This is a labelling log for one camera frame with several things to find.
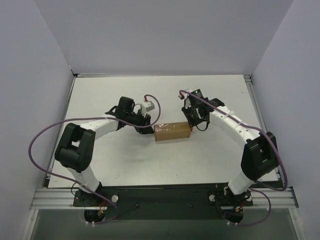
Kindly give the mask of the brown cardboard express box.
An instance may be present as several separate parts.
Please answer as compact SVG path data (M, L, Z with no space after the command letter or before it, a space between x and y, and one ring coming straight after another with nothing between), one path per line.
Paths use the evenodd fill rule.
M155 141L189 138L193 128L188 122L160 123L154 125Z

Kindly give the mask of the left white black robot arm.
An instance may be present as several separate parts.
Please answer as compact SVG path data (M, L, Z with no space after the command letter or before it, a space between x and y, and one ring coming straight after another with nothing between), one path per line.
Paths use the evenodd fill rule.
M102 119L80 125L69 123L64 128L54 158L80 182L79 189L85 192L84 199L92 206L100 204L103 199L102 192L98 190L102 184L90 167L95 141L128 124L134 125L134 129L141 135L154 133L148 114L155 109L154 103L145 99L139 105L140 109L135 112L135 101L122 96L118 105L107 111Z

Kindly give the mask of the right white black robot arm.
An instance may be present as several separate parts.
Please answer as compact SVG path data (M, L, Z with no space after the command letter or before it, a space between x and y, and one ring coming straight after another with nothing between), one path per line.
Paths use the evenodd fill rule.
M271 132L247 125L221 100L204 97L200 89L180 90L179 98L184 101L181 110L190 127L213 124L243 150L239 173L227 183L233 195L243 194L280 165L276 138Z

